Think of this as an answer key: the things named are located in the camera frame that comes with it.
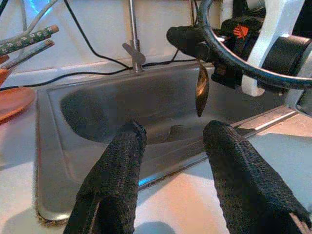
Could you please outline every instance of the white cable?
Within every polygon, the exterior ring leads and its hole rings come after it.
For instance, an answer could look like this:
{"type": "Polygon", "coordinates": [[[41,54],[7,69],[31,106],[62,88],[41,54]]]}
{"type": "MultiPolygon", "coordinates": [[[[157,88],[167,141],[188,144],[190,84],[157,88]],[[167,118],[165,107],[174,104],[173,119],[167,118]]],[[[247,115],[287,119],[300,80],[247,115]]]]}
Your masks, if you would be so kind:
{"type": "MultiPolygon", "coordinates": [[[[26,17],[26,9],[25,9],[25,2],[24,0],[20,1],[20,8],[21,8],[21,17],[22,17],[22,23],[23,23],[23,31],[25,32],[27,30],[27,17],[26,17]]],[[[20,50],[19,57],[24,53],[25,48],[20,50]]]]}
{"type": "Polygon", "coordinates": [[[0,44],[7,43],[9,41],[15,40],[20,37],[24,37],[31,33],[31,31],[35,28],[36,24],[39,22],[39,20],[43,17],[43,15],[49,10],[51,6],[53,6],[58,0],[51,0],[48,4],[45,5],[45,7],[39,12],[39,14],[34,18],[34,20],[31,22],[27,30],[19,35],[16,35],[12,38],[0,40],[0,44]]]}

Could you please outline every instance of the orange label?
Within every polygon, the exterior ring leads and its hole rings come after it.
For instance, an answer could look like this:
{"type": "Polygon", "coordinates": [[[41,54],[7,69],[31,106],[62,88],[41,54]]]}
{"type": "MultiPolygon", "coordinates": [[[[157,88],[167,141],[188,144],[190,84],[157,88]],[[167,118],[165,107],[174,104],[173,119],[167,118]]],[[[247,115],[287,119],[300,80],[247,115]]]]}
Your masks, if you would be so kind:
{"type": "Polygon", "coordinates": [[[243,40],[245,40],[245,37],[247,36],[248,32],[249,28],[241,25],[238,25],[233,31],[234,35],[237,36],[238,39],[243,38],[243,40]]]}

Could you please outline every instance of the faucet handle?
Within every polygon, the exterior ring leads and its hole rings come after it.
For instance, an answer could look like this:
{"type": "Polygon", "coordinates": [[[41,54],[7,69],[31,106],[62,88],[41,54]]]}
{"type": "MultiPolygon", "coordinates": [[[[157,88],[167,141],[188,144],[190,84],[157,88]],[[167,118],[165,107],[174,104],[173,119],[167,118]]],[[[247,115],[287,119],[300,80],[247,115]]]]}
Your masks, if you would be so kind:
{"type": "Polygon", "coordinates": [[[140,51],[133,48],[131,45],[127,43],[123,43],[122,47],[128,52],[128,54],[132,57],[132,60],[140,65],[145,63],[146,57],[140,51]]]}

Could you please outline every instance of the black cable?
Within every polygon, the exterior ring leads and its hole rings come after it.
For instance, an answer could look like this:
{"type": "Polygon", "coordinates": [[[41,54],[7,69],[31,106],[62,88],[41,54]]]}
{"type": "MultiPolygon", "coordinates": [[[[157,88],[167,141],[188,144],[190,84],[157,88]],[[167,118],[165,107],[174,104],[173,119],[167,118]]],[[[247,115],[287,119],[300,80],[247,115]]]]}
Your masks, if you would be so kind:
{"type": "MultiPolygon", "coordinates": [[[[143,65],[143,67],[151,67],[151,66],[157,66],[157,65],[168,65],[170,63],[173,62],[190,62],[190,61],[196,61],[196,59],[182,59],[182,60],[170,60],[170,61],[164,61],[164,62],[150,62],[150,63],[146,63],[143,65]]],[[[128,71],[131,70],[132,67],[129,68],[124,68],[115,72],[109,72],[109,73],[103,73],[103,72],[74,72],[74,73],[68,73],[68,74],[64,74],[62,76],[56,77],[54,79],[48,80],[46,82],[42,82],[42,83],[38,83],[38,84],[28,84],[28,85],[22,85],[22,86],[9,86],[9,87],[4,87],[4,88],[0,88],[0,91],[3,90],[8,90],[8,89],[14,89],[14,88],[19,88],[19,87],[27,87],[27,88],[34,88],[34,87],[38,87],[38,86],[43,86],[46,84],[50,84],[53,83],[55,81],[58,81],[62,78],[65,77],[69,77],[69,76],[76,76],[76,75],[102,75],[102,76],[111,76],[111,75],[115,75],[124,71],[128,71]]]]}
{"type": "Polygon", "coordinates": [[[178,53],[179,53],[179,49],[176,50],[175,55],[172,57],[171,61],[174,61],[174,60],[175,60],[175,58],[176,58],[176,56],[177,56],[178,53]]]}
{"type": "Polygon", "coordinates": [[[2,12],[4,11],[7,3],[8,3],[9,0],[2,0],[1,4],[0,4],[0,17],[2,15],[2,12]]]}
{"type": "Polygon", "coordinates": [[[198,22],[198,4],[197,4],[197,0],[194,0],[194,4],[195,4],[195,10],[196,10],[196,19],[194,24],[196,25],[198,22]]]}
{"type": "Polygon", "coordinates": [[[218,54],[221,59],[223,59],[230,66],[240,69],[243,74],[268,85],[286,89],[312,89],[312,78],[292,77],[254,67],[239,58],[236,54],[220,43],[207,20],[209,15],[208,12],[212,3],[213,0],[201,1],[198,20],[207,44],[216,52],[216,54],[218,54]]]}
{"type": "MultiPolygon", "coordinates": [[[[127,71],[129,69],[131,69],[131,67],[130,68],[124,68],[124,69],[121,69],[121,70],[118,70],[118,71],[115,71],[115,72],[110,72],[110,73],[103,73],[103,72],[73,72],[73,73],[68,73],[68,74],[56,77],[56,78],[48,80],[46,82],[42,82],[42,83],[38,83],[38,84],[28,84],[28,85],[23,85],[23,86],[20,86],[20,87],[34,88],[34,87],[43,86],[43,85],[46,85],[46,84],[53,83],[53,82],[55,82],[55,81],[57,81],[59,79],[65,78],[65,77],[76,76],[76,75],[107,75],[107,76],[109,76],[109,75],[115,75],[115,74],[118,74],[120,72],[127,71]]],[[[19,86],[10,86],[10,87],[5,87],[5,88],[0,88],[0,91],[7,90],[7,89],[13,89],[13,88],[19,88],[19,86]]]]}
{"type": "Polygon", "coordinates": [[[82,36],[83,36],[85,42],[87,43],[88,47],[89,47],[90,50],[92,51],[92,53],[93,53],[95,56],[99,57],[99,58],[107,59],[107,60],[109,60],[109,61],[118,63],[118,64],[120,64],[121,66],[124,66],[125,68],[130,69],[129,66],[127,66],[126,64],[124,64],[124,63],[122,63],[122,62],[119,62],[119,61],[117,61],[117,60],[115,60],[115,59],[113,59],[113,58],[109,58],[109,57],[107,57],[107,56],[98,54],[98,53],[93,49],[91,43],[89,42],[87,36],[85,35],[85,33],[84,33],[84,31],[83,31],[81,25],[79,24],[79,22],[78,22],[78,20],[77,20],[77,18],[76,18],[76,15],[74,14],[72,8],[70,7],[68,1],[67,1],[67,0],[64,0],[64,3],[65,3],[65,5],[66,5],[66,7],[67,7],[69,13],[71,14],[73,20],[75,21],[76,26],[77,26],[77,28],[79,29],[80,33],[82,34],[82,36]]]}

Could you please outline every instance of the faucet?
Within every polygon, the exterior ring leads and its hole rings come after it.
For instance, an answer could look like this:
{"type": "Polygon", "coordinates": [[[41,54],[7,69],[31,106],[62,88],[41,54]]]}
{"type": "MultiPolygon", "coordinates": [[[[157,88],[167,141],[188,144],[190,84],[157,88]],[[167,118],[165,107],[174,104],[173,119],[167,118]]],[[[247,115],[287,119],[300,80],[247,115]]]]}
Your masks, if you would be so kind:
{"type": "Polygon", "coordinates": [[[129,14],[130,14],[130,26],[131,26],[131,45],[123,43],[122,47],[131,55],[132,67],[136,73],[142,70],[142,64],[145,63],[145,56],[140,52],[140,40],[137,38],[137,22],[134,0],[129,0],[129,14]]]}

